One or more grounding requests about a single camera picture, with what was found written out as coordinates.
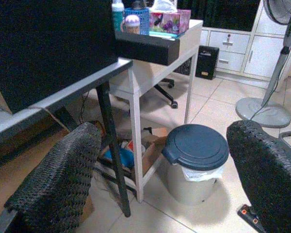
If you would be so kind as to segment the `cardboard box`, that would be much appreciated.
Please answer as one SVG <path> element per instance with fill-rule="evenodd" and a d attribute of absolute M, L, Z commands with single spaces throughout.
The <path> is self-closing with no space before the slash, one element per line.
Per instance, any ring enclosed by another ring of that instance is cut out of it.
<path fill-rule="evenodd" d="M 145 175 L 150 167 L 155 163 L 161 154 L 167 139 L 168 130 L 166 128 L 143 128 L 141 130 L 141 148 L 142 148 L 142 172 Z M 134 165 L 134 146 L 130 130 L 121 130 L 118 132 L 118 143 L 120 146 L 120 159 L 124 175 L 135 180 Z M 112 157 L 109 146 L 102 146 L 102 151 L 98 161 L 111 168 Z"/>

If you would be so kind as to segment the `grey table with black legs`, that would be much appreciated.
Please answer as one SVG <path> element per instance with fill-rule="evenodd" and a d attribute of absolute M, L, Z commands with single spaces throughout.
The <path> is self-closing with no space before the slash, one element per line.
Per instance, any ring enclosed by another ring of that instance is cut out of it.
<path fill-rule="evenodd" d="M 0 123 L 0 144 L 6 139 L 16 135 L 18 132 L 28 128 L 35 122 L 42 119 L 48 112 L 55 112 L 72 99 L 84 94 L 87 91 L 96 89 L 103 124 L 107 133 L 106 142 L 110 147 L 113 163 L 113 171 L 119 189 L 122 212 L 125 217 L 130 216 L 129 199 L 127 187 L 124 180 L 124 171 L 120 159 L 120 149 L 117 142 L 115 124 L 112 115 L 112 108 L 109 97 L 109 81 L 112 77 L 128 70 L 133 65 L 130 59 L 119 58 L 113 63 L 90 76 L 79 80 L 72 85 L 42 99 L 13 115 L 8 116 Z"/>

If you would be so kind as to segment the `grey standing fan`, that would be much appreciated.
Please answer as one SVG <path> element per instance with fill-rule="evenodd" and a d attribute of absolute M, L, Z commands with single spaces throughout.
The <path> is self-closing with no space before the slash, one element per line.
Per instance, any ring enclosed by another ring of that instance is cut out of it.
<path fill-rule="evenodd" d="M 278 103 L 270 100 L 275 92 L 280 73 L 291 50 L 291 0 L 263 0 L 269 19 L 280 25 L 286 25 L 283 48 L 270 79 L 263 99 L 242 98 L 236 104 L 236 113 L 242 119 L 253 120 L 262 127 L 284 128 L 291 122 L 290 114 Z"/>

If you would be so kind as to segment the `teal bottle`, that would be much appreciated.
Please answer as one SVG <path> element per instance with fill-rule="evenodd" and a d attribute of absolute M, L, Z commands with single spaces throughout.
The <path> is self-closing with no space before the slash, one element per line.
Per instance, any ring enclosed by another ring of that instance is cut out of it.
<path fill-rule="evenodd" d="M 124 20 L 124 4 L 122 0 L 112 0 L 113 25 L 116 32 L 122 31 L 122 23 Z"/>

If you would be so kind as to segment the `black power strip orange switches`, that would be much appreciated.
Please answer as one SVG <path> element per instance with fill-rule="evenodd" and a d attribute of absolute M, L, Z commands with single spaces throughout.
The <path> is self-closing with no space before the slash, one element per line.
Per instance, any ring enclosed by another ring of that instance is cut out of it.
<path fill-rule="evenodd" d="M 266 233 L 252 206 L 248 206 L 246 204 L 242 205 L 237 211 L 237 214 L 258 233 Z"/>

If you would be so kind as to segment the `beige side table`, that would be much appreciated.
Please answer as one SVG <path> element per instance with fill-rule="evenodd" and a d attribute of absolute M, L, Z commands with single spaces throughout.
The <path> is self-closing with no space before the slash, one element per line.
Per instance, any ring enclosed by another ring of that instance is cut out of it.
<path fill-rule="evenodd" d="M 144 199 L 144 186 L 161 162 L 161 158 L 158 158 L 149 168 L 148 172 L 143 174 L 139 99 L 181 64 L 189 58 L 192 58 L 184 117 L 184 124 L 188 123 L 202 25 L 202 20 L 190 20 L 189 29 L 180 37 L 179 58 L 170 65 L 163 66 L 133 59 L 133 66 L 129 68 L 128 71 L 117 75 L 110 81 L 110 93 L 129 101 L 135 168 L 135 182 L 133 182 L 133 188 L 136 191 L 136 199 L 139 203 Z"/>

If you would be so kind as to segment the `grey rubbish bin dark lid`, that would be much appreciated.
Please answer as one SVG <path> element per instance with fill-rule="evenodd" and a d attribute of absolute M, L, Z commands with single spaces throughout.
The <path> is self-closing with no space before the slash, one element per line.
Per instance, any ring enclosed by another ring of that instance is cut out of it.
<path fill-rule="evenodd" d="M 225 165 L 229 148 L 226 139 L 216 130 L 205 125 L 186 124 L 168 134 L 162 154 L 169 163 L 166 182 L 170 195 L 182 204 L 197 205 L 212 194 L 218 179 L 189 182 L 172 165 L 212 170 Z"/>

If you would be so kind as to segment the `small jar with pink lid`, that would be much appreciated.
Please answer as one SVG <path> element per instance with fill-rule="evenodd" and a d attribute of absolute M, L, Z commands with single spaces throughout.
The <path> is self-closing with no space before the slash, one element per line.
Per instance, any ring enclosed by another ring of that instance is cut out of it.
<path fill-rule="evenodd" d="M 128 15 L 122 24 L 123 32 L 140 34 L 140 18 L 137 15 Z"/>

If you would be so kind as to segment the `black rectangular tray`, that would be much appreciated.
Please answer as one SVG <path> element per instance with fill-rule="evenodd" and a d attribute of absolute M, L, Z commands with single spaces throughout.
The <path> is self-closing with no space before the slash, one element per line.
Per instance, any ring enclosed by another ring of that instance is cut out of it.
<path fill-rule="evenodd" d="M 171 65 L 179 57 L 180 40 L 116 32 L 116 51 L 120 57 Z"/>

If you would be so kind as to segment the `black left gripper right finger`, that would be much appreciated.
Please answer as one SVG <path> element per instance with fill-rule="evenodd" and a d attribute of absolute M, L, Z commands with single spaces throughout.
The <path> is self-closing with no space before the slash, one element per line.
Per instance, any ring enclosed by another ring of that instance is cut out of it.
<path fill-rule="evenodd" d="M 250 120 L 233 122 L 226 138 L 245 191 L 266 233 L 291 233 L 291 149 Z"/>

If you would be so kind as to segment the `large black monitor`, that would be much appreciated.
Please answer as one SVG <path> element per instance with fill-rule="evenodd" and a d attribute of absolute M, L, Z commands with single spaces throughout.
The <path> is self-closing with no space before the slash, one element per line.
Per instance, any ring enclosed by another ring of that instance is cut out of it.
<path fill-rule="evenodd" d="M 0 0 L 0 108 L 14 114 L 117 62 L 111 0 Z"/>

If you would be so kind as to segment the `black speaker box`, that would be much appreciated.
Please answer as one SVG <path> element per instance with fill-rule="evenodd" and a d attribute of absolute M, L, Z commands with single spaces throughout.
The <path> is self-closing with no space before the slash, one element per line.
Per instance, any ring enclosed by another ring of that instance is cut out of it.
<path fill-rule="evenodd" d="M 217 65 L 219 48 L 199 46 L 195 76 L 212 80 Z"/>

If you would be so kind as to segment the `white drawer cabinet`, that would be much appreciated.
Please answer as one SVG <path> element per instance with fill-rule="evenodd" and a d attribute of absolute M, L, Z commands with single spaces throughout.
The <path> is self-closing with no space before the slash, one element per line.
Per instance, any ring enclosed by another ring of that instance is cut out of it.
<path fill-rule="evenodd" d="M 272 21 L 264 0 L 206 0 L 200 44 L 219 49 L 215 74 L 225 79 L 268 83 L 286 25 Z"/>

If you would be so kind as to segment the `blue woven basket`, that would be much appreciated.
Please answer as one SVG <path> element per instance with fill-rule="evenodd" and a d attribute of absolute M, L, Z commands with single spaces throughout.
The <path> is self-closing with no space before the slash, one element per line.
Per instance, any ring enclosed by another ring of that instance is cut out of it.
<path fill-rule="evenodd" d="M 132 8 L 125 8 L 124 15 L 137 15 L 140 19 L 140 34 L 149 35 L 150 30 L 150 11 L 148 8 L 141 10 L 133 10 Z"/>

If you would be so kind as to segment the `purple floral tissue box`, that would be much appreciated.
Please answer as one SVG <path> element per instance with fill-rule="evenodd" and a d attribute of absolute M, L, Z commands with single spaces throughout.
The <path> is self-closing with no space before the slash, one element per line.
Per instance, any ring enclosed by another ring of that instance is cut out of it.
<path fill-rule="evenodd" d="M 151 32 L 180 35 L 189 29 L 191 10 L 177 9 L 170 0 L 154 0 L 149 12 Z"/>

